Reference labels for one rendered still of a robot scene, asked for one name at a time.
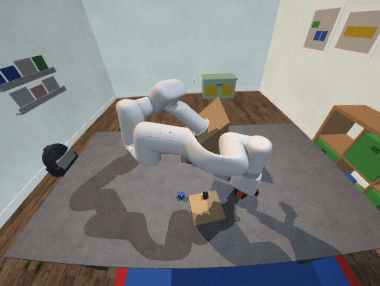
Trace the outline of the tan flat mat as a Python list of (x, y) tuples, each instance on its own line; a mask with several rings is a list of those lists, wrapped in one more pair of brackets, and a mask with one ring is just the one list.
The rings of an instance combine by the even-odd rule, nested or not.
[(208, 199), (203, 199), (203, 193), (189, 196), (195, 226), (226, 218), (216, 190), (208, 194)]

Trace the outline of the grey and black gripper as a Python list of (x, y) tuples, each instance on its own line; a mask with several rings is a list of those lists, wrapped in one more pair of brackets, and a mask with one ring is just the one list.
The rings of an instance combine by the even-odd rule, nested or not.
[(247, 195), (258, 196), (259, 194), (258, 186), (261, 181), (261, 176), (262, 176), (262, 173), (260, 174), (259, 177), (255, 179), (249, 179), (249, 178), (244, 177), (243, 175), (239, 175), (239, 176), (229, 177), (228, 181), (230, 180), (230, 185), (234, 187), (235, 196), (238, 190), (244, 192), (241, 197), (241, 199), (243, 199), (243, 197), (245, 198)]

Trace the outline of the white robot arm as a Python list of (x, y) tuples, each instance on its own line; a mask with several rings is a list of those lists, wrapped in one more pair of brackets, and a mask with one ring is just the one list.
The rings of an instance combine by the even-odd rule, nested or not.
[[(185, 85), (171, 79), (158, 82), (144, 98), (124, 99), (116, 104), (123, 144), (135, 160), (153, 166), (160, 162), (162, 152), (184, 156), (210, 174), (259, 177), (271, 153), (271, 142), (262, 136), (228, 132), (219, 138), (220, 155), (209, 152), (195, 138), (206, 131), (209, 120), (179, 101), (185, 93)], [(184, 127), (144, 122), (144, 118), (162, 110), (193, 133)]]

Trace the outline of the blue die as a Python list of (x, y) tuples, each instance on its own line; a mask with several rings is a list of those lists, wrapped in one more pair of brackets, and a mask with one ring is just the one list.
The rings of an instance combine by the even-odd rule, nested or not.
[(183, 192), (179, 192), (178, 198), (183, 200), (184, 196), (185, 196), (185, 194)]

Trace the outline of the red die with white pips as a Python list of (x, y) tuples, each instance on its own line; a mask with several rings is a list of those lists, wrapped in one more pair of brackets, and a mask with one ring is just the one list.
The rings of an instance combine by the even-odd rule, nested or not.
[(240, 190), (238, 190), (237, 193), (236, 193), (236, 196), (239, 197), (239, 198), (241, 198), (242, 195), (243, 195), (243, 192), (240, 191)]

